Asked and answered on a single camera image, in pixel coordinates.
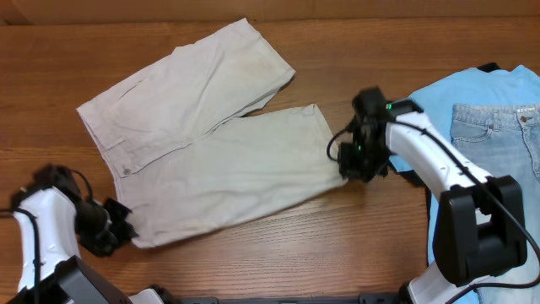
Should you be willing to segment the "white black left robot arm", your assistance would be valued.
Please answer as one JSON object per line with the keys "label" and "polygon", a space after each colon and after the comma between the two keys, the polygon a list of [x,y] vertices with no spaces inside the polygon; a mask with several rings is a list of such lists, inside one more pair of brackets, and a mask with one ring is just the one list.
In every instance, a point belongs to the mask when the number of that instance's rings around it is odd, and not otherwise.
{"label": "white black left robot arm", "polygon": [[83,195],[79,171],[48,165],[11,197],[8,213],[19,223],[23,268],[13,303],[166,304],[176,299],[158,285],[127,296],[80,257],[84,247],[109,257],[137,234],[131,210],[112,198]]}

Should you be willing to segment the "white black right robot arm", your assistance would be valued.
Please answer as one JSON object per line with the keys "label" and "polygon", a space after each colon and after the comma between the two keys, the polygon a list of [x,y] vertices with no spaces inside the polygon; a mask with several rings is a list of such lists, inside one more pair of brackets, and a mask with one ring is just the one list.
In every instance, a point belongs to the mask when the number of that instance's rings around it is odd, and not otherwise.
{"label": "white black right robot arm", "polygon": [[454,303],[469,291],[491,287],[527,260],[536,243],[525,229],[522,192],[511,176],[494,177],[474,165],[432,125],[412,100],[390,102],[377,87],[352,101],[335,161],[347,179],[369,182],[387,174],[398,155],[436,196],[439,210],[433,239],[434,262],[396,293],[363,294],[361,303]]}

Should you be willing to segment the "beige cotton shorts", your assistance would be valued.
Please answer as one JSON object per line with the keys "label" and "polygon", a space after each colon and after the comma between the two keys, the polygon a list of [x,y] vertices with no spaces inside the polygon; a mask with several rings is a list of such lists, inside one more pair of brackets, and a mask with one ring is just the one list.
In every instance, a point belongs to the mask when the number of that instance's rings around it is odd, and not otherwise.
{"label": "beige cotton shorts", "polygon": [[293,77],[241,19],[79,107],[131,211],[135,246],[256,220],[344,184],[318,106],[264,111]]}

